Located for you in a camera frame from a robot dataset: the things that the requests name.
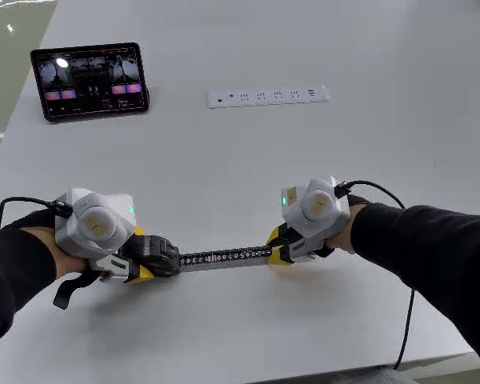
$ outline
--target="power outlet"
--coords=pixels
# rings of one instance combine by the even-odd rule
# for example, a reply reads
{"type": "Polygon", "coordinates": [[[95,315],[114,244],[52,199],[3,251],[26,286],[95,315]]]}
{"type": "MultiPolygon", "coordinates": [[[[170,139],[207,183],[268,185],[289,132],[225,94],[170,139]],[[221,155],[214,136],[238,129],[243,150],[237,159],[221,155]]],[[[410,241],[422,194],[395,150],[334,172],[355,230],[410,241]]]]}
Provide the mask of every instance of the power outlet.
{"type": "Polygon", "coordinates": [[[329,91],[326,86],[300,86],[276,90],[212,90],[207,95],[209,108],[328,102],[329,100],[329,91]]]}

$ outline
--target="black cord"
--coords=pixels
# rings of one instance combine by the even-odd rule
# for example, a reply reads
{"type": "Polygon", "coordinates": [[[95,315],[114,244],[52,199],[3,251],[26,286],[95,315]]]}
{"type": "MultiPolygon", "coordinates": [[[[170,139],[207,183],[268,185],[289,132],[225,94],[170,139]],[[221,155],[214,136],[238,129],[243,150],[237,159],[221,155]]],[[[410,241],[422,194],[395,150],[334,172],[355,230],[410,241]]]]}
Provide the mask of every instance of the black cord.
{"type": "Polygon", "coordinates": [[[13,196],[12,198],[5,198],[0,203],[0,228],[2,228],[3,210],[8,202],[34,202],[36,204],[45,206],[46,208],[51,208],[54,205],[52,202],[46,202],[39,198],[24,198],[23,196],[13,196]]]}
{"type": "MultiPolygon", "coordinates": [[[[370,182],[368,180],[353,180],[352,182],[343,182],[338,185],[338,192],[339,195],[345,195],[350,192],[350,188],[352,186],[372,186],[373,188],[377,188],[378,190],[381,190],[385,194],[387,194],[389,197],[391,197],[393,200],[396,201],[396,203],[402,208],[403,210],[406,208],[406,206],[403,205],[403,203],[400,201],[399,198],[397,198],[394,194],[389,192],[386,188],[383,186],[380,186],[379,184],[375,182],[370,182]]],[[[409,298],[409,307],[407,308],[407,318],[406,318],[406,327],[403,331],[403,340],[402,340],[402,346],[400,347],[400,353],[398,354],[398,358],[396,363],[393,366],[394,370],[397,370],[400,367],[400,364],[402,363],[403,359],[403,354],[406,351],[406,345],[407,345],[407,339],[409,337],[409,328],[410,328],[410,318],[412,317],[413,314],[413,306],[414,306],[414,296],[416,294],[416,290],[410,290],[410,298],[409,298]]]]}
{"type": "Polygon", "coordinates": [[[0,229],[2,228],[2,218],[3,218],[3,210],[6,207],[6,204],[8,202],[34,202],[36,204],[40,204],[42,206],[45,206],[46,208],[53,209],[57,204],[57,202],[46,202],[44,200],[40,200],[38,198],[24,198],[22,196],[14,196],[12,198],[6,198],[2,200],[0,203],[0,229]]]}

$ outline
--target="hand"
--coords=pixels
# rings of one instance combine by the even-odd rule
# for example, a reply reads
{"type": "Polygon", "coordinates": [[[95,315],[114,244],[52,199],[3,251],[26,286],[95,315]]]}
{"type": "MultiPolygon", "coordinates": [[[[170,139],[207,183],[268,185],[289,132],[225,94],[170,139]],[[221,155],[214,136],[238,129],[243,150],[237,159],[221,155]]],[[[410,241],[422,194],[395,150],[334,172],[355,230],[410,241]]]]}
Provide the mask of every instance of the hand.
{"type": "Polygon", "coordinates": [[[326,245],[329,248],[340,248],[346,250],[347,252],[353,254],[355,253],[354,248],[352,247],[352,242],[350,240],[350,233],[352,232],[352,224],[354,223],[355,217],[359,212],[366,206],[366,204],[358,204],[356,206],[350,207],[350,220],[345,228],[339,233],[328,238],[326,240],[326,245]]]}
{"type": "Polygon", "coordinates": [[[87,266],[87,260],[69,256],[55,243],[55,231],[45,226],[32,226],[21,228],[41,240],[50,250],[57,268],[57,278],[61,278],[70,272],[82,272],[87,266]]]}

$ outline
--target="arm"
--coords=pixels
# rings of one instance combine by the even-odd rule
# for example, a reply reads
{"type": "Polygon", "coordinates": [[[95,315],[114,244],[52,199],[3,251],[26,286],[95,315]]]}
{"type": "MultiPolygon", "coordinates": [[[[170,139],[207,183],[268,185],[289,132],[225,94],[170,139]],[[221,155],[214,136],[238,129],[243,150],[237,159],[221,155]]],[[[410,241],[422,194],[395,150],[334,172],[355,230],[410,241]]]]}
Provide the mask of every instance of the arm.
{"type": "Polygon", "coordinates": [[[86,262],[65,254],[47,227],[8,227],[0,231],[0,337],[14,314],[56,278],[85,268],[86,262]]]}
{"type": "Polygon", "coordinates": [[[393,272],[451,320],[480,356],[480,216],[414,206],[351,207],[327,241],[393,272]]]}

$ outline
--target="white table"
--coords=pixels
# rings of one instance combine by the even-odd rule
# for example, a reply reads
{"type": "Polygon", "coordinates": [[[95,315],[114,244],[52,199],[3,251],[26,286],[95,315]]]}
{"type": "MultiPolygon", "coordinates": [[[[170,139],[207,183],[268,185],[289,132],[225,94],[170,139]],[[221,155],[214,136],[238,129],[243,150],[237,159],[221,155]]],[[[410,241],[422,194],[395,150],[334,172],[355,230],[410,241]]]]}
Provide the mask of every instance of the white table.
{"type": "MultiPolygon", "coordinates": [[[[183,251],[263,243],[279,190],[320,174],[480,213],[479,1],[60,1],[42,46],[124,41],[142,47],[150,112],[50,125],[30,74],[0,146],[0,200],[130,192],[145,230],[183,251]],[[205,104],[210,89],[317,82],[331,102],[205,104]]],[[[341,252],[96,284],[67,311],[51,304],[56,287],[0,341],[0,383],[255,382],[387,364],[409,294],[341,252]]],[[[418,297],[406,360],[469,350],[418,297]]]]}

